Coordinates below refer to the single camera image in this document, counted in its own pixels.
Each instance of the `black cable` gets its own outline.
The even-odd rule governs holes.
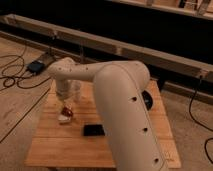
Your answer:
[[[190,117],[192,118],[192,120],[193,120],[196,124],[198,124],[198,125],[200,125],[201,127],[203,127],[203,128],[205,128],[205,129],[207,129],[207,130],[213,132],[213,129],[212,129],[212,128],[209,128],[208,126],[202,124],[199,120],[197,120],[197,119],[193,116],[192,111],[191,111],[191,109],[192,109],[192,103],[193,103],[195,97],[197,96],[197,92],[198,92],[198,89],[199,89],[199,87],[200,87],[202,81],[203,81],[203,78],[200,77],[199,83],[198,83],[198,85],[197,85],[197,87],[196,87],[196,89],[195,89],[195,92],[194,92],[194,94],[193,94],[193,96],[192,96],[192,98],[191,98],[190,104],[189,104],[189,114],[190,114]]]
[[[204,125],[204,124],[201,123],[199,120],[197,120],[197,119],[193,116],[193,114],[192,114],[192,112],[191,112],[192,103],[193,103],[195,97],[197,96],[197,92],[198,92],[198,90],[199,90],[199,87],[200,87],[202,81],[203,81],[203,78],[200,77],[199,83],[198,83],[197,87],[195,88],[195,92],[194,92],[194,94],[193,94],[193,96],[192,96],[192,98],[191,98],[190,104],[189,104],[189,114],[190,114],[190,117],[192,118],[192,120],[193,120],[196,124],[200,125],[201,127],[207,129],[207,130],[210,131],[210,132],[213,132],[213,129],[212,129],[212,128],[210,128],[210,127]],[[212,159],[212,158],[210,157],[210,155],[209,155],[209,152],[208,152],[208,149],[207,149],[207,145],[208,145],[208,143],[209,143],[210,141],[212,141],[212,140],[213,140],[213,138],[209,138],[209,139],[205,140],[205,143],[204,143],[205,154],[206,154],[208,160],[211,162],[211,164],[213,164],[213,159]]]
[[[213,138],[209,138],[205,141],[205,144],[204,144],[204,149],[205,149],[205,153],[206,153],[206,156],[207,158],[209,159],[209,161],[213,164],[213,159],[210,157],[209,155],[209,152],[208,152],[208,149],[207,149],[207,145],[210,141],[213,141]]]
[[[32,89],[32,88],[36,88],[36,87],[38,87],[38,86],[44,84],[45,82],[47,82],[47,81],[50,80],[50,79],[51,79],[51,77],[48,77],[48,78],[46,78],[45,80],[41,81],[40,83],[38,83],[38,84],[36,84],[36,85],[24,87],[24,86],[20,85],[20,82],[26,80],[26,78],[24,78],[24,79],[21,78],[19,81],[17,81],[16,85],[17,85],[17,87],[20,88],[20,89]]]
[[[33,106],[23,115],[23,117],[12,127],[12,129],[0,140],[0,144],[11,134],[11,132],[19,125],[19,123],[33,110],[33,108],[43,99],[43,97],[50,91],[48,89],[42,96],[33,104]]]

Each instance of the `wooden table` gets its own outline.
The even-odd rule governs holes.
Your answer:
[[[92,96],[92,84],[83,83],[82,98],[73,104],[71,123],[57,121],[59,101],[52,85],[43,114],[26,158],[27,166],[71,168],[115,168],[106,137],[83,137],[84,124],[101,123]],[[149,111],[154,129],[170,168],[180,168],[178,152],[155,81],[147,90],[154,99]]]

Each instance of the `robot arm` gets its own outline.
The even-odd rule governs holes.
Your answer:
[[[116,61],[75,65],[65,58],[48,70],[58,93],[68,93],[69,79],[94,83],[96,107],[118,171],[168,171],[141,96],[150,78],[144,64]]]

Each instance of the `phone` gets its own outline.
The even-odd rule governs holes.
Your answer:
[[[101,124],[89,124],[84,125],[83,129],[84,136],[104,136],[104,129]]]

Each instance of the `power cable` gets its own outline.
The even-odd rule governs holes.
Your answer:
[[[11,134],[11,132],[19,125],[19,123],[34,109],[34,107],[43,99],[43,97],[50,91],[45,91],[41,97],[30,107],[30,109],[22,116],[22,118],[10,129],[10,131],[0,140],[0,144]]]
[[[212,129],[212,128],[210,128],[210,127],[204,125],[204,124],[201,123],[199,120],[197,120],[197,119],[193,116],[193,113],[192,113],[192,111],[191,111],[193,101],[194,101],[195,97],[197,96],[197,92],[198,92],[198,90],[199,90],[199,87],[200,87],[202,81],[203,81],[203,77],[200,77],[199,83],[198,83],[197,87],[195,88],[195,92],[194,92],[194,94],[193,94],[193,96],[192,96],[192,98],[191,98],[191,100],[190,100],[190,104],[189,104],[189,114],[190,114],[190,117],[192,118],[192,120],[193,120],[196,124],[200,125],[201,127],[205,128],[206,130],[208,130],[208,131],[210,131],[210,132],[213,132],[213,129]],[[213,138],[209,138],[209,139],[205,140],[205,143],[204,143],[204,151],[205,151],[205,154],[206,154],[208,160],[210,161],[210,163],[213,164],[213,159],[210,157],[209,152],[208,152],[208,148],[207,148],[207,145],[208,145],[208,143],[209,143],[210,141],[213,141]]]

